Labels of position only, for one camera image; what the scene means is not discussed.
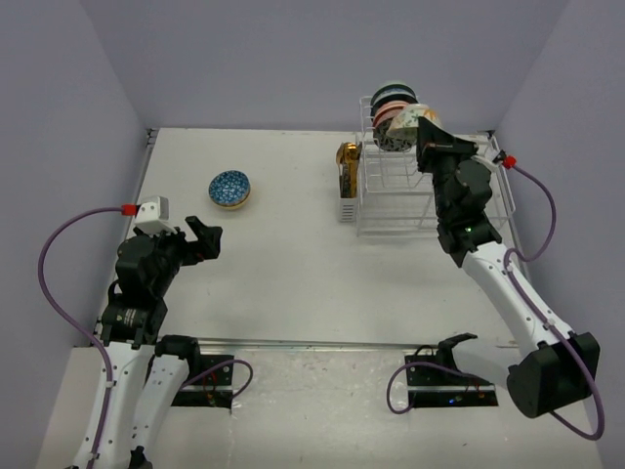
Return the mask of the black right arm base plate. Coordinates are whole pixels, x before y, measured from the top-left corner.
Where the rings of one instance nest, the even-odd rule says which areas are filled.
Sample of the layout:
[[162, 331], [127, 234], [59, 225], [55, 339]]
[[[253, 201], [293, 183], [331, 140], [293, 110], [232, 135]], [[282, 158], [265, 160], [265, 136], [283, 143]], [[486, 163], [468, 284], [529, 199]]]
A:
[[498, 406], [495, 386], [483, 379], [455, 376], [428, 366], [411, 366], [405, 373], [412, 408]]

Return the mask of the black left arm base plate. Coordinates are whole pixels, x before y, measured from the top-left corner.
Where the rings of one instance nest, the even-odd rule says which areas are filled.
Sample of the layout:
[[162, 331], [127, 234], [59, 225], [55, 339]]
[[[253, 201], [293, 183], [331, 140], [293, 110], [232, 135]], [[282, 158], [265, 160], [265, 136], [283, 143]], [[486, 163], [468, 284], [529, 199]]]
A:
[[231, 409], [232, 377], [232, 364], [224, 365], [179, 391], [172, 406]]

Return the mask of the cream bowl with star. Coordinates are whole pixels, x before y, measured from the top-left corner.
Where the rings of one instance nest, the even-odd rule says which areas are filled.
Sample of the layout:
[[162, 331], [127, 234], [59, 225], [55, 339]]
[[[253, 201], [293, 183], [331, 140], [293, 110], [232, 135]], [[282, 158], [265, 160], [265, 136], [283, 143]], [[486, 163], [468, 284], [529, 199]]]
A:
[[442, 127], [438, 113], [431, 107], [425, 104], [409, 104], [392, 119], [386, 135], [394, 140], [416, 144], [421, 117], [426, 118], [438, 128]]

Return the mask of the blue triangle pattern bowl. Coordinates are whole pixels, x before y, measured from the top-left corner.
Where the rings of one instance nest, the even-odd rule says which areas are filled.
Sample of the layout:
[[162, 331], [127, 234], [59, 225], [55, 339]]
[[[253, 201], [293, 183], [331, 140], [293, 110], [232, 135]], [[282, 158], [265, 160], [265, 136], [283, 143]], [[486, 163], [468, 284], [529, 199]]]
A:
[[209, 198], [219, 203], [235, 203], [251, 192], [247, 175], [238, 170], [224, 171], [213, 178], [208, 187]]

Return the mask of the cream bowl yellow centre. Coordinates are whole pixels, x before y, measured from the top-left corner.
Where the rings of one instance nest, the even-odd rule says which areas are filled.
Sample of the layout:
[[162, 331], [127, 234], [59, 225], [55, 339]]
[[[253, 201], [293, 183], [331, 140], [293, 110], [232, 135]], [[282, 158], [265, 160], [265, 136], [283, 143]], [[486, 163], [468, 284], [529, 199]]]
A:
[[216, 199], [212, 199], [211, 202], [222, 210], [234, 211], [241, 209], [250, 199], [250, 194], [237, 200], [235, 203], [219, 203]]

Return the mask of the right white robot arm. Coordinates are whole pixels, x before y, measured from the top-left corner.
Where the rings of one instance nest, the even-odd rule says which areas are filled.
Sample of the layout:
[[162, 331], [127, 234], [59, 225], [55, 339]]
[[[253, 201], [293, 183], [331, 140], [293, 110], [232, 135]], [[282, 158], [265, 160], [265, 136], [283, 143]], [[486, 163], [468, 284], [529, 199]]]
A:
[[438, 241], [490, 300], [520, 355], [497, 359], [491, 352], [451, 350], [437, 357], [437, 376], [456, 384], [472, 373], [496, 383], [529, 418], [597, 399], [600, 345], [591, 333], [576, 333], [560, 319], [514, 264], [514, 250], [485, 213], [492, 165], [477, 153], [475, 143], [419, 118], [417, 163], [432, 177]]

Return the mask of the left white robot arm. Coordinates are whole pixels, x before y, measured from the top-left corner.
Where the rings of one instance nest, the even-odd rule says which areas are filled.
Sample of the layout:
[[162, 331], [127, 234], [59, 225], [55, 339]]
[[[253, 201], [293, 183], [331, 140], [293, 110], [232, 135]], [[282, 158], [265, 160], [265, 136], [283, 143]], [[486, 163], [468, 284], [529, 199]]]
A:
[[148, 468], [167, 412], [182, 384], [203, 370], [193, 337], [161, 336], [164, 296], [184, 266], [214, 260], [221, 252], [220, 227], [186, 218], [195, 238], [180, 229], [148, 234], [136, 229], [118, 247], [116, 282], [108, 289], [101, 340], [108, 359], [75, 468]]

